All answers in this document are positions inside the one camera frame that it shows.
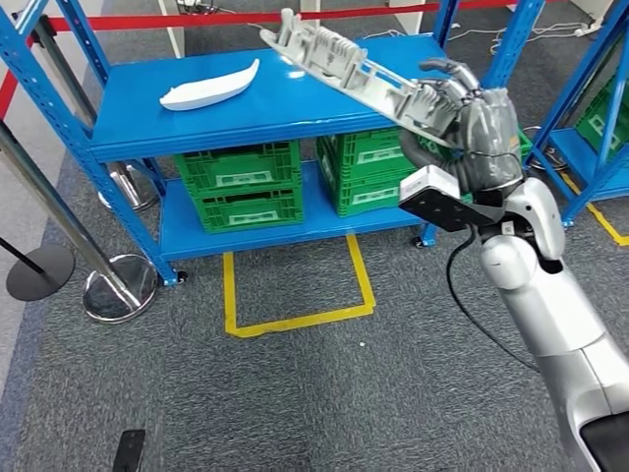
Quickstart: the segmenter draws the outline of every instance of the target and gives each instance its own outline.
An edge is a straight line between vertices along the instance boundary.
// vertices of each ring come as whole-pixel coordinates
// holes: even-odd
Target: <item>yellow floor tape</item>
[[[349,255],[354,264],[354,270],[358,279],[358,286],[363,295],[362,305],[341,308],[331,312],[317,313],[315,315],[278,320],[276,322],[238,327],[236,321],[236,282],[234,274],[234,254],[225,253],[222,255],[225,331],[237,337],[255,337],[265,332],[288,331],[299,327],[339,322],[341,320],[364,317],[372,314],[373,308],[376,306],[376,298],[374,298],[367,271],[365,269],[365,264],[361,254],[361,249],[358,247],[358,242],[356,241],[356,236],[353,234],[348,234],[345,236],[345,239],[347,240],[347,246],[349,248]]]
[[[562,172],[561,176],[563,179],[563,181],[566,184],[567,184],[568,187],[572,189],[572,191],[575,194],[578,195],[581,193],[581,191],[578,190],[578,187],[577,187],[576,184],[575,184],[567,174],[564,174]],[[587,204],[586,208],[592,214],[594,214],[594,217],[597,218],[597,221],[598,221],[603,228],[604,228],[607,233],[609,233],[609,236],[611,236],[612,239],[613,239],[616,244],[618,244],[618,246],[629,246],[629,236],[622,236],[619,234],[618,231],[615,230],[615,228],[612,226],[611,223],[607,221],[607,219],[605,218],[605,216],[603,213],[598,211],[592,204]]]

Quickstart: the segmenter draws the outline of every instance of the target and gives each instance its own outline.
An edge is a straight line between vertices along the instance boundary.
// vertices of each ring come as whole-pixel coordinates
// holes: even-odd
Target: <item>lower shelf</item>
[[[324,187],[317,162],[302,165],[305,220],[300,224],[208,234],[181,180],[169,180],[161,204],[159,244],[169,261],[198,258],[231,251],[333,238],[419,224],[399,208],[383,208],[345,218],[336,215]]]
[[[599,157],[588,142],[574,128],[566,128],[551,133],[551,142],[561,153],[565,161],[581,183],[590,185],[594,180]],[[627,145],[621,149],[616,157],[629,152]],[[614,176],[597,191],[593,201],[615,199],[629,196],[629,167],[621,167]]]

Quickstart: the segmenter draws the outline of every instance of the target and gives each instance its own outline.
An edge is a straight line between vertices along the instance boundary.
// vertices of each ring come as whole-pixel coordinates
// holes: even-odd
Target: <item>white boat-shaped object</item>
[[[259,66],[254,60],[250,66],[234,74],[198,82],[188,82],[171,88],[159,99],[164,108],[173,111],[194,110],[226,100],[249,87]]]

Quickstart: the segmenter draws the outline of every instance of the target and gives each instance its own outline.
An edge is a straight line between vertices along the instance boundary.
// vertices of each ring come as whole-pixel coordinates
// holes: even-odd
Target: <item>yellow tape square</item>
[[[223,290],[225,294],[225,332],[237,337],[255,337],[265,332],[288,331],[299,327],[322,325],[324,323],[339,322],[351,318],[370,315],[376,307],[372,285],[370,282],[358,242],[354,234],[345,236],[349,255],[358,279],[358,286],[363,296],[363,304],[348,308],[341,308],[330,312],[316,313],[302,317],[278,320],[262,324],[250,324],[249,326],[238,326],[236,322],[236,282],[234,274],[234,254],[222,255]]]

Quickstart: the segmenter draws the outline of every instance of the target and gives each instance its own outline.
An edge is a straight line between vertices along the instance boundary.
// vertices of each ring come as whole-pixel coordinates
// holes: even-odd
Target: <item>blue shelf surface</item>
[[[430,35],[357,41],[370,59],[407,79],[434,77],[422,60],[445,53]],[[170,111],[159,99],[172,87],[244,69],[259,69],[243,93],[190,111]],[[164,59],[112,66],[91,150],[100,162],[177,152],[353,133],[393,126],[386,118],[328,88],[272,49]]]
[[[161,204],[161,253],[169,261],[178,261],[422,223],[397,207],[340,218],[326,194],[326,184],[317,162],[303,163],[302,178],[305,214],[302,223],[213,234],[203,231],[181,180],[168,180],[166,197]]]
[[[599,157],[597,152],[581,138],[576,130],[566,128],[551,132],[551,142],[560,152],[569,168],[582,183],[590,185],[594,181],[594,174]],[[629,151],[629,146],[624,145],[618,155],[627,151]],[[621,167],[609,182],[594,194],[592,200],[607,200],[626,196],[629,196],[629,167]]]

